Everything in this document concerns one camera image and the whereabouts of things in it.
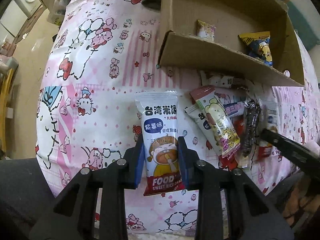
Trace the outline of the dark dried fruit packet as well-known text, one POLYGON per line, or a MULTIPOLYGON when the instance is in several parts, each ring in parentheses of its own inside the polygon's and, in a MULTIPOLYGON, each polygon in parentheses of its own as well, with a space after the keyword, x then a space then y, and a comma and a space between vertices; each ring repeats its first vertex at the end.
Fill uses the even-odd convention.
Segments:
POLYGON ((253 147, 255 133, 259 124, 261 108, 256 100, 246 101, 244 107, 244 132, 241 137, 241 153, 243 157, 247 157, 253 147))

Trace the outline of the white rice cake packet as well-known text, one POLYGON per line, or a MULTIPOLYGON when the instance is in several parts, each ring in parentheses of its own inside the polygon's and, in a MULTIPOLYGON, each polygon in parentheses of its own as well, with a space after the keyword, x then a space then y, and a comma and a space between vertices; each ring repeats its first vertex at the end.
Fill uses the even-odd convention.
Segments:
POLYGON ((146 161, 144 196, 183 189, 178 161, 177 93, 140 92, 135 95, 135 103, 146 161))

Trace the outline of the toast cartoon snack packet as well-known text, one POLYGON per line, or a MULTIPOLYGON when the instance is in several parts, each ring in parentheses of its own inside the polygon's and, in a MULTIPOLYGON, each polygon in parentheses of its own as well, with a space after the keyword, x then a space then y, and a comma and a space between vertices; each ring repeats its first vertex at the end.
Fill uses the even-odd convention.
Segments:
POLYGON ((190 92, 200 111, 208 121, 223 158, 240 148, 240 138, 228 117, 225 108, 215 95, 211 85, 202 86, 190 92))

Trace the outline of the blue yellow chip bag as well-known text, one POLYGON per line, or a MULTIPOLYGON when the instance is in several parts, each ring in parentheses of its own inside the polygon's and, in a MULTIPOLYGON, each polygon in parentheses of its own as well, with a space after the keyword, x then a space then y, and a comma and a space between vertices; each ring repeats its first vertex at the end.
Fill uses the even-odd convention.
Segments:
POLYGON ((270 32, 261 31, 255 33, 243 33, 238 37, 247 46, 249 56, 260 60, 269 67, 273 67, 273 59, 270 51, 270 32))

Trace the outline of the teal headboard pad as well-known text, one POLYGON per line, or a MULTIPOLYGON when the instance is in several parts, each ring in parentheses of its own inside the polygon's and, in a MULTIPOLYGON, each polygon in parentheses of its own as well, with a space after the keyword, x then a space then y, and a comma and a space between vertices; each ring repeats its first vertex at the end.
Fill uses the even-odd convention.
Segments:
POLYGON ((311 0, 281 0, 288 7, 294 29, 307 50, 319 45, 319 12, 311 0))

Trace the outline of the pink yellow snack packet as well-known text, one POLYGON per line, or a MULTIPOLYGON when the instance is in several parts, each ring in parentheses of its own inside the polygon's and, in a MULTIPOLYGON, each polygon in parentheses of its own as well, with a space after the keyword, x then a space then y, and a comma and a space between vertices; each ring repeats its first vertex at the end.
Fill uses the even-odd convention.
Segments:
POLYGON ((197 20, 197 37, 205 39, 210 42, 214 42, 216 26, 197 20))

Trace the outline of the brown cardboard box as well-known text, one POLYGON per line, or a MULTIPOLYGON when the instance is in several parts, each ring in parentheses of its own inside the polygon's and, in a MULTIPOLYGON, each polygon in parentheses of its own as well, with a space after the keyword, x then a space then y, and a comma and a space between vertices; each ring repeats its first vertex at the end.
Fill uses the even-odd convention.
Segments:
POLYGON ((303 86, 296 33, 280 0, 162 0, 160 66, 241 74, 271 86, 303 86), (197 37, 197 20, 216 26, 214 42, 197 37), (273 67, 247 54, 238 37, 269 31, 273 67))

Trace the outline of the pink cartoon bed sheet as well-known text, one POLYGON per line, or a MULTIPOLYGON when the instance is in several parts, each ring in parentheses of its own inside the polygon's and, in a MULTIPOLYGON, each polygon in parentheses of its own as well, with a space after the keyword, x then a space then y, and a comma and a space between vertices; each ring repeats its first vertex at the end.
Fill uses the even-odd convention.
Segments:
MULTIPOLYGON (((201 85, 197 70, 157 65, 160 12, 141 0, 71 0, 67 16, 46 65, 37 106, 36 158, 56 197, 83 167, 106 167, 123 157, 141 133, 135 93, 175 90, 178 124, 188 147, 220 166, 201 130, 188 115, 189 91, 201 85)), ((319 141, 319 89, 315 70, 302 41, 305 87, 253 85, 254 93, 278 107, 279 133, 305 144, 319 141)), ((246 173, 264 193, 296 167, 272 148, 246 173)), ((130 233, 194 234, 197 191, 176 191, 144 197, 146 174, 139 188, 125 192, 130 233)))

